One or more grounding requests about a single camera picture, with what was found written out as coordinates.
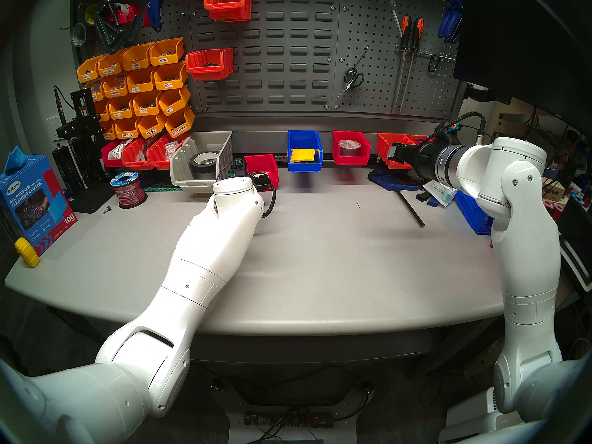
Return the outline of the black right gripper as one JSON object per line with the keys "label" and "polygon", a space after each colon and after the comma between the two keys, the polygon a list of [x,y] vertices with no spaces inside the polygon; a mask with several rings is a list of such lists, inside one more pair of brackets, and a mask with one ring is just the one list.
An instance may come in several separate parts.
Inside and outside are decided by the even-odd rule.
{"label": "black right gripper", "polygon": [[388,148],[388,163],[414,168],[416,175],[424,181],[436,180],[436,165],[442,152],[441,140],[429,140],[417,144],[392,144]]}

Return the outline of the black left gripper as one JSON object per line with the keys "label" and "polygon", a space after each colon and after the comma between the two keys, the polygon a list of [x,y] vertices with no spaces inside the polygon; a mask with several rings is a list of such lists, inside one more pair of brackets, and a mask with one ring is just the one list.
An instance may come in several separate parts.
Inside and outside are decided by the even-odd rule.
{"label": "black left gripper", "polygon": [[271,182],[269,174],[266,172],[247,173],[247,176],[252,180],[253,186],[258,192],[273,191],[274,186]]}

